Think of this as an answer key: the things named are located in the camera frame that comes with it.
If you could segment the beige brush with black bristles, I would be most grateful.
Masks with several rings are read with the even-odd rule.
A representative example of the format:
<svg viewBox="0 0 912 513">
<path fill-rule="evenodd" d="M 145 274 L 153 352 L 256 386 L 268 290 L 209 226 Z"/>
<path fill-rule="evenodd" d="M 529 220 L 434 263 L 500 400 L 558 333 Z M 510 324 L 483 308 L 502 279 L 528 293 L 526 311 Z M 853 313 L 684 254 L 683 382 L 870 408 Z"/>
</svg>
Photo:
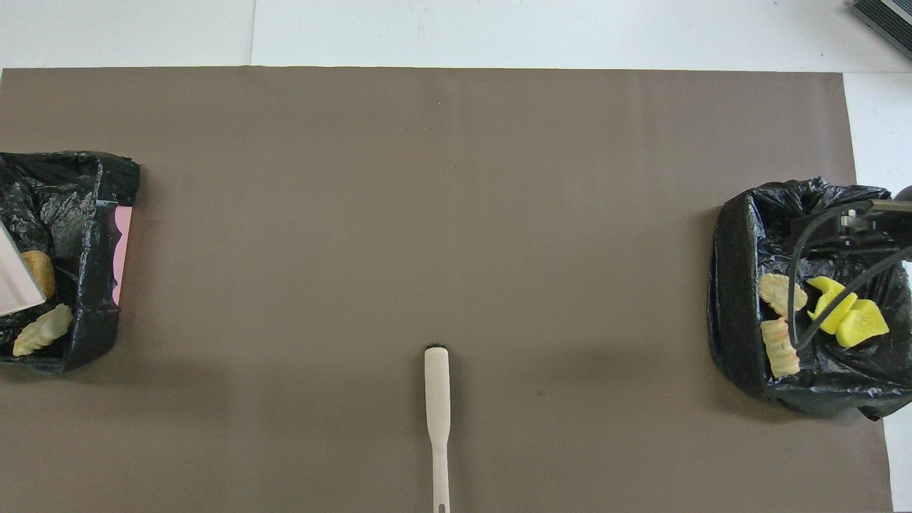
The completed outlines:
<svg viewBox="0 0 912 513">
<path fill-rule="evenodd" d="M 452 431 L 449 351 L 430 346 L 424 352 L 425 416 L 431 444 L 434 513 L 452 513 L 447 444 Z"/>
</svg>

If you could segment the notched yellow sponge piece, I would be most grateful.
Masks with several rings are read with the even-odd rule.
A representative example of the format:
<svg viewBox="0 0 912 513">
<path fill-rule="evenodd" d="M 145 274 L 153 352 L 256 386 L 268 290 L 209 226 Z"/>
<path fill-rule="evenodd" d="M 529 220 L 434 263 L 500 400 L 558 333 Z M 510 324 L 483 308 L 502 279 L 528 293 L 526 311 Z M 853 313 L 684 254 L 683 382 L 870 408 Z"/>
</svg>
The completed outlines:
<svg viewBox="0 0 912 513">
<path fill-rule="evenodd" d="M 830 279 L 827 276 L 817 276 L 812 277 L 808 280 L 808 285 L 812 286 L 820 292 L 820 296 L 817 299 L 817 304 L 815 304 L 813 309 L 809 309 L 807 312 L 808 317 L 811 321 L 816 321 L 823 311 L 841 294 L 841 292 L 846 289 L 845 286 L 841 285 L 839 282 Z M 820 329 L 825 333 L 830 335 L 835 335 L 841 321 L 846 317 L 848 311 L 853 308 L 854 303 L 858 300 L 858 295 L 856 293 L 850 293 L 841 300 L 833 309 L 833 311 L 824 318 Z"/>
</svg>

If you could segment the brown sponge lump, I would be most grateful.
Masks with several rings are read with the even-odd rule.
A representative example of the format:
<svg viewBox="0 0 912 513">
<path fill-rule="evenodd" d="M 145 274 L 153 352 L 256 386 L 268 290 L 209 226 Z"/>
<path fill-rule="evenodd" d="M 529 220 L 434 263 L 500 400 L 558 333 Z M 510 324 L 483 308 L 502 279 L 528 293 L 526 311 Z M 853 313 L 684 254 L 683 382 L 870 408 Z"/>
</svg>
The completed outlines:
<svg viewBox="0 0 912 513">
<path fill-rule="evenodd" d="M 56 275 L 50 256 L 39 250 L 20 253 L 45 300 L 56 294 Z"/>
</svg>

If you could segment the beige plastic dustpan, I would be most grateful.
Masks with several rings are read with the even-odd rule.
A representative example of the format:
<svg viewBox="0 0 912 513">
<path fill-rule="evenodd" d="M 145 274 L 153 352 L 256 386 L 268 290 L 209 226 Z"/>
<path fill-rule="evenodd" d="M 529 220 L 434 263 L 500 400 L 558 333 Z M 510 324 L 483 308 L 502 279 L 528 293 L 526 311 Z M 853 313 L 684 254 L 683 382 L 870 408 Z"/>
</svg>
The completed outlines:
<svg viewBox="0 0 912 513">
<path fill-rule="evenodd" d="M 19 248 L 0 222 L 0 317 L 25 311 L 45 301 L 46 296 Z"/>
</svg>

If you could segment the black bag lined trash bin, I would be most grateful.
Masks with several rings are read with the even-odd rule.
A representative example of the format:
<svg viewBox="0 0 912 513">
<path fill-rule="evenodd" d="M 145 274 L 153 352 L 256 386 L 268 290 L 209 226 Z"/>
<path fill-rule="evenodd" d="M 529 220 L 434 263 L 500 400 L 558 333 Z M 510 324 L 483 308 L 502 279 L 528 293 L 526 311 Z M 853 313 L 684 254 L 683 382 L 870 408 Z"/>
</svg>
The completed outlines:
<svg viewBox="0 0 912 513">
<path fill-rule="evenodd" d="M 912 246 L 890 254 L 811 254 L 787 250 L 789 226 L 805 215 L 847 204 L 892 198 L 889 190 L 831 185 L 823 178 L 769 182 L 721 207 L 710 253 L 710 353 L 730 382 L 756 398 L 808 415 L 856 408 L 878 420 L 912 405 L 912 289 L 905 263 Z M 779 317 L 759 295 L 759 279 L 779 274 L 798 283 L 807 305 Z M 845 286 L 816 321 L 807 312 L 820 292 L 808 285 L 827 276 Z M 850 293 L 876 302 L 891 331 L 853 348 L 841 347 L 820 326 Z M 795 375 L 773 378 L 760 322 L 786 318 L 800 358 Z"/>
</svg>

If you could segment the pink plastic bin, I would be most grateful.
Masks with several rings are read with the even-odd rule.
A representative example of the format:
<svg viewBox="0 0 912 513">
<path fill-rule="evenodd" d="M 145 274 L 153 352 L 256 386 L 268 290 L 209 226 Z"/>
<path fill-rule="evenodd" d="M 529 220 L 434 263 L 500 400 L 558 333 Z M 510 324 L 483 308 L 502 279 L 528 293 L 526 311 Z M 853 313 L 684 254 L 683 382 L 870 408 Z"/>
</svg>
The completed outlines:
<svg viewBox="0 0 912 513">
<path fill-rule="evenodd" d="M 117 306 L 120 305 L 121 293 L 123 292 L 123 275 L 126 266 L 128 236 L 130 236 L 132 220 L 133 209 L 131 207 L 115 208 L 114 221 L 120 237 L 118 237 L 117 243 L 115 244 L 112 256 L 112 276 L 115 282 L 112 289 L 112 299 Z"/>
</svg>

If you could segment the left black bag bin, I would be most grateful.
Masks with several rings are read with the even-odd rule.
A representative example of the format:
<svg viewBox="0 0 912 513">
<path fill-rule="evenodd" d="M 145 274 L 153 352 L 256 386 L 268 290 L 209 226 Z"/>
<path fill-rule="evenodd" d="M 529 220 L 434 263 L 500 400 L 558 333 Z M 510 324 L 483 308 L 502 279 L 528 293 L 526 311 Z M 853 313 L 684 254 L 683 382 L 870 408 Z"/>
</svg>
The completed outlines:
<svg viewBox="0 0 912 513">
<path fill-rule="evenodd" d="M 130 158 L 93 150 L 0 152 L 0 222 L 19 252 L 50 256 L 56 294 L 0 317 L 0 365 L 56 374 L 97 360 L 114 345 L 120 306 L 114 304 L 112 256 L 116 207 L 134 207 L 141 168 Z M 14 340 L 40 315 L 65 304 L 66 335 L 31 355 L 13 357 Z"/>
</svg>

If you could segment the brown paper table mat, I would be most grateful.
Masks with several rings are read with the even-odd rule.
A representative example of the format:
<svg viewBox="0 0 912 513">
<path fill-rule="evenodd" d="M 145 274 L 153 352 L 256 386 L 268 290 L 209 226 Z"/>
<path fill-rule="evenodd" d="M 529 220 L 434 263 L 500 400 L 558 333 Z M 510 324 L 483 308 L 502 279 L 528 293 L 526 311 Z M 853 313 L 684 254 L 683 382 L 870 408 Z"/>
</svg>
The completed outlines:
<svg viewBox="0 0 912 513">
<path fill-rule="evenodd" d="M 0 366 L 0 513 L 889 511 L 885 435 L 714 366 L 717 211 L 856 179 L 836 73 L 6 69 L 0 150 L 141 165 L 114 348 Z"/>
</svg>

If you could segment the dark grey ribbed device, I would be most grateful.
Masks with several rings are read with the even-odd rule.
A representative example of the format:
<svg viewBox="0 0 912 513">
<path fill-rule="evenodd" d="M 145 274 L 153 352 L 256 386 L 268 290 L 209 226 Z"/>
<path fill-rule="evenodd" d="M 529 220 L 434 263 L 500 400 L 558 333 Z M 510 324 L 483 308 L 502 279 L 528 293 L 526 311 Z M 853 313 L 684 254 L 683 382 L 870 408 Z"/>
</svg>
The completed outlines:
<svg viewBox="0 0 912 513">
<path fill-rule="evenodd" d="M 850 12 L 912 61 L 912 0 L 854 0 Z"/>
</svg>

